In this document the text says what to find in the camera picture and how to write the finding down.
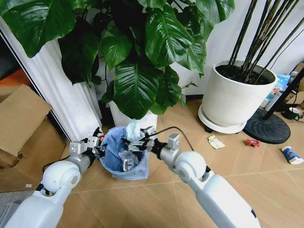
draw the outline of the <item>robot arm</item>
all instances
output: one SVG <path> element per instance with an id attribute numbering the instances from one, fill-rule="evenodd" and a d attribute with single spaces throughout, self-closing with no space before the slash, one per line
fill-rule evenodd
<path id="1" fill-rule="evenodd" d="M 130 151 L 149 150 L 163 160 L 195 192 L 200 205 L 220 228 L 260 228 L 252 208 L 221 176 L 216 175 L 196 152 L 181 153 L 179 135 L 171 134 L 168 143 L 158 141 L 155 129 L 144 129 L 146 136 L 138 142 L 127 142 Z M 5 228 L 55 228 L 63 204 L 82 174 L 105 147 L 98 137 L 86 142 L 70 143 L 70 157 L 57 161 L 43 173 L 43 179 L 32 196 L 25 199 L 10 218 Z"/>
<path id="2" fill-rule="evenodd" d="M 149 131 L 152 135 L 155 132 L 153 129 L 144 129 L 146 135 L 150 135 Z M 176 133 L 169 136 L 168 143 L 160 143 L 154 137 L 147 138 L 148 142 L 144 145 L 193 189 L 197 201 L 218 227 L 260 228 L 257 216 L 249 204 L 223 177 L 215 174 L 206 165 L 199 153 L 181 153 L 179 138 Z M 139 142 L 132 142 L 129 149 L 134 144 L 138 145 Z"/>
<path id="3" fill-rule="evenodd" d="M 83 173 L 98 157 L 105 155 L 98 137 L 70 143 L 70 156 L 51 164 L 33 195 L 25 199 L 5 228 L 55 228 L 62 216 L 63 205 Z"/>

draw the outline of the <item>white flower pot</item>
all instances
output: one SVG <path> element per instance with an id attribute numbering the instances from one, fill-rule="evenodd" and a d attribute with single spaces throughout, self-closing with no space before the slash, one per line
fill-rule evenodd
<path id="1" fill-rule="evenodd" d="M 123 114 L 114 101 L 109 102 L 111 113 L 113 116 L 115 126 L 124 126 L 126 127 L 130 122 L 131 118 Z M 147 128 L 149 126 L 154 126 L 155 129 L 157 127 L 157 115 L 153 114 L 150 110 L 147 114 L 138 121 L 138 125 L 140 128 Z"/>
<path id="2" fill-rule="evenodd" d="M 266 85 L 249 85 L 223 77 L 216 71 L 216 67 L 226 65 L 228 61 L 213 65 L 208 81 L 207 90 L 202 100 L 205 115 L 220 126 L 237 126 L 246 122 L 255 113 L 263 100 L 274 88 L 277 76 L 270 70 L 263 73 L 269 81 Z M 236 61 L 241 66 L 243 61 Z M 263 68 L 256 66 L 255 71 Z"/>

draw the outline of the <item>trash bag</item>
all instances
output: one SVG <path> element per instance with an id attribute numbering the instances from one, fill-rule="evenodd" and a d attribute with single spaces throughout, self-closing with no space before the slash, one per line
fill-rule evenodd
<path id="1" fill-rule="evenodd" d="M 102 145 L 108 144 L 105 157 L 100 158 L 102 166 L 112 173 L 112 176 L 121 180 L 141 180 L 148 178 L 149 174 L 149 152 L 136 152 L 139 163 L 133 169 L 124 172 L 123 160 L 118 153 L 128 150 L 122 138 L 126 138 L 125 127 L 115 127 L 105 135 Z"/>

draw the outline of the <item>black stand pole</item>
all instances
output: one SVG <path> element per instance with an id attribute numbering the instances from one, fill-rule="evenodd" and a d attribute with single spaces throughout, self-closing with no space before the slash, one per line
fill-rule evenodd
<path id="1" fill-rule="evenodd" d="M 304 69 L 294 78 L 289 87 L 283 92 L 274 105 L 266 112 L 257 109 L 253 116 L 247 121 L 243 131 L 254 139 L 269 144 L 281 144 L 290 137 L 288 125 L 278 116 L 273 115 L 277 107 L 285 100 L 289 93 L 296 88 L 304 77 Z"/>

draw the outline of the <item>tiled floor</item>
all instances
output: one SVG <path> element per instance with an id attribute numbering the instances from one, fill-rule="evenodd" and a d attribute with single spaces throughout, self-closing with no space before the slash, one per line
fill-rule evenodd
<path id="1" fill-rule="evenodd" d="M 181 128 L 195 151 L 253 207 L 264 228 L 304 227 L 304 165 L 290 165 L 280 148 L 304 157 L 304 124 L 288 121 L 291 138 L 281 145 L 248 147 L 246 134 L 215 134 L 226 147 L 213 149 L 197 118 L 200 101 L 176 105 L 158 118 L 158 129 Z M 170 130 L 159 136 L 165 141 Z M 190 150 L 182 138 L 183 151 Z M 192 190 L 154 154 L 146 180 L 120 181 L 96 161 L 67 199 L 59 228 L 212 228 Z"/>

